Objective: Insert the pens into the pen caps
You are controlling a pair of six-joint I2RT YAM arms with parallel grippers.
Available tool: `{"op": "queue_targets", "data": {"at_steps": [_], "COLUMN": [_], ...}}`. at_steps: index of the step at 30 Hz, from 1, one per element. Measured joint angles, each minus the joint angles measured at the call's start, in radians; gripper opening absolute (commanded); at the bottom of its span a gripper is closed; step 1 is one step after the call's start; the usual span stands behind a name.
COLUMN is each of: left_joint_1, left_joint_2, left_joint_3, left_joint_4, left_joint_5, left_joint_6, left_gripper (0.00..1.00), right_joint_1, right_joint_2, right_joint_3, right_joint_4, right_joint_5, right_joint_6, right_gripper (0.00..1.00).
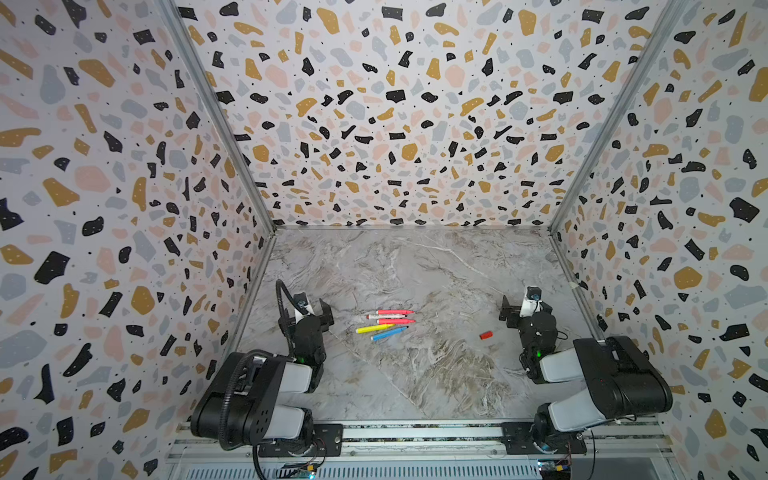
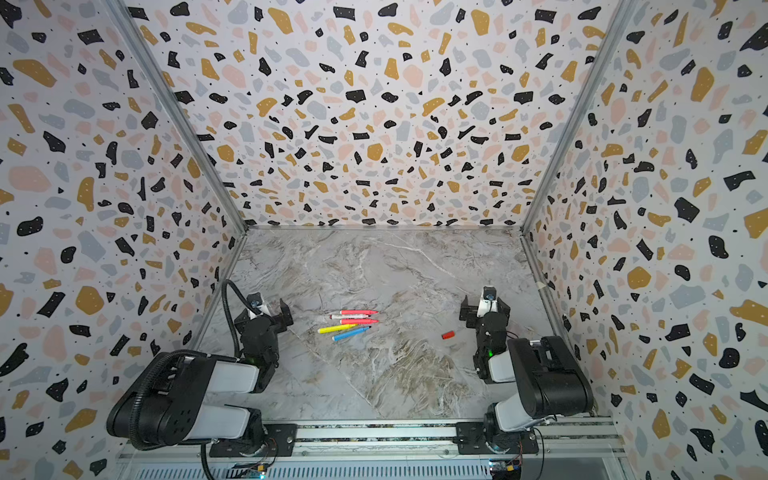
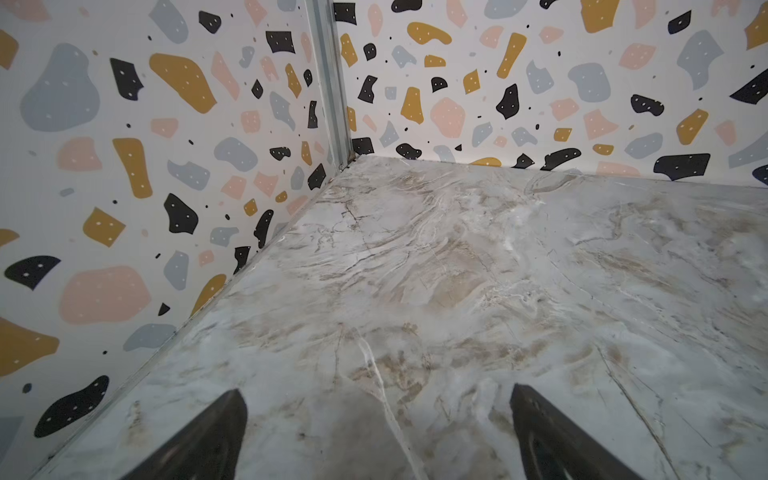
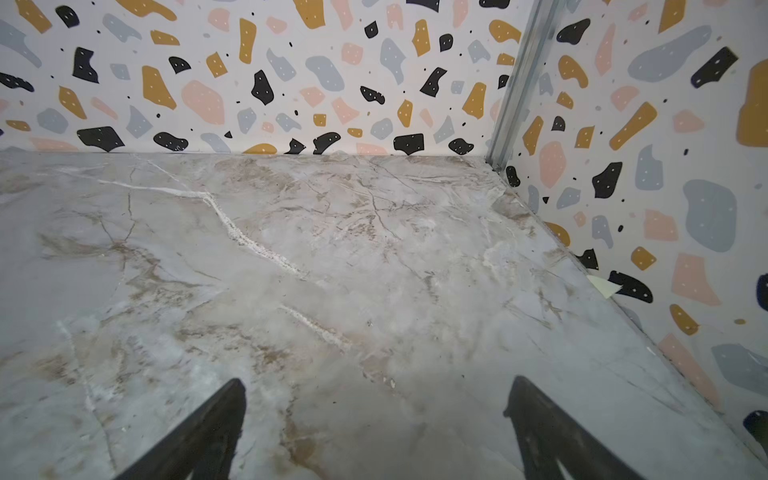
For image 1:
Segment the yellow highlighter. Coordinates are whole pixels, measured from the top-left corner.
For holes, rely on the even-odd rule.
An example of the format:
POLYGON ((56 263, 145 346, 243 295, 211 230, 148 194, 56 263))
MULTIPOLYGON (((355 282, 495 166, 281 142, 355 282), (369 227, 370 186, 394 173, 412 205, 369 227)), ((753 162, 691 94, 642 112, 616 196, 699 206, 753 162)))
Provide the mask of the yellow highlighter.
POLYGON ((380 332, 380 331, 384 331, 384 330, 390 329, 390 328, 392 328, 394 326, 395 326, 395 324, 391 324, 391 323, 390 324, 377 324, 377 325, 357 328, 355 332, 358 333, 358 334, 380 332))

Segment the blue highlighter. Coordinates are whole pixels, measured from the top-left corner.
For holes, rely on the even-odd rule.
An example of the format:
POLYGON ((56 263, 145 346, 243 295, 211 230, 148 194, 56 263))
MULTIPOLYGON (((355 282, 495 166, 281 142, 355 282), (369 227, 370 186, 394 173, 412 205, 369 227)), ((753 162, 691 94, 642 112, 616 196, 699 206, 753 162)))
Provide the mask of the blue highlighter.
POLYGON ((377 342, 380 340, 384 340, 386 338, 405 332, 408 330, 408 328, 409 328, 408 326, 403 326, 403 327, 398 327, 398 328, 393 328, 393 329, 383 331, 382 333, 371 336, 371 341, 377 342))

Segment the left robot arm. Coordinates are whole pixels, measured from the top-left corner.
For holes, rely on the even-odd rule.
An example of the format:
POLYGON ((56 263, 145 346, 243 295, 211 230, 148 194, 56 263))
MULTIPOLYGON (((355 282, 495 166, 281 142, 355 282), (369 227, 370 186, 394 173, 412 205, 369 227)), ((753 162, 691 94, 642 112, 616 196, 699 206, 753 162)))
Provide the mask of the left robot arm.
POLYGON ((299 456, 316 445, 312 412, 278 403, 282 394, 308 394, 319 386, 327 358, 323 334, 334 324, 324 301, 292 315, 281 312, 278 325, 289 353, 261 349, 229 354, 195 407, 190 420, 194 436, 218 442, 225 451, 272 445, 299 456))

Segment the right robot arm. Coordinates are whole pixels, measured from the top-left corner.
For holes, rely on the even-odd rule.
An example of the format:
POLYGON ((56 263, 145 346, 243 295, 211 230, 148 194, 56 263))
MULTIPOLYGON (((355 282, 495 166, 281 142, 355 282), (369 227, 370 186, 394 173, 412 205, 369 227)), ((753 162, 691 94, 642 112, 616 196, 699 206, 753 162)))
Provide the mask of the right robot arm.
POLYGON ((519 305, 503 297, 499 320, 518 331, 519 361, 535 384, 584 383, 568 398, 540 405, 530 421, 504 422, 508 454, 582 454, 586 446, 580 436, 586 430, 672 408, 671 387, 628 337, 577 338, 571 348, 559 351, 556 343, 568 336, 541 299, 540 288, 528 287, 519 305))

